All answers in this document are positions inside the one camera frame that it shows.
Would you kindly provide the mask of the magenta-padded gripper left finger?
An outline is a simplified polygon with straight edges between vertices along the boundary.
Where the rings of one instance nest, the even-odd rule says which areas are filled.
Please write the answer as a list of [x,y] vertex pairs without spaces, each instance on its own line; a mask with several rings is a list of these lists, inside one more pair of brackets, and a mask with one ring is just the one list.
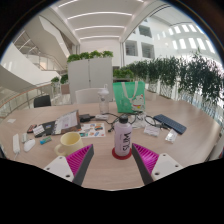
[[81,186],[93,155],[94,147],[90,144],[67,157],[58,156],[44,170]]

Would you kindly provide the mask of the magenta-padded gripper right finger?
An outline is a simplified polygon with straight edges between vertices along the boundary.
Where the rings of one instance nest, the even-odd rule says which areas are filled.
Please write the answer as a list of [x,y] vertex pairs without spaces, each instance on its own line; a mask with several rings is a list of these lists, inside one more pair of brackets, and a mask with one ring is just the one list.
[[132,155],[145,185],[182,169],[167,153],[157,154],[136,143],[132,144]]

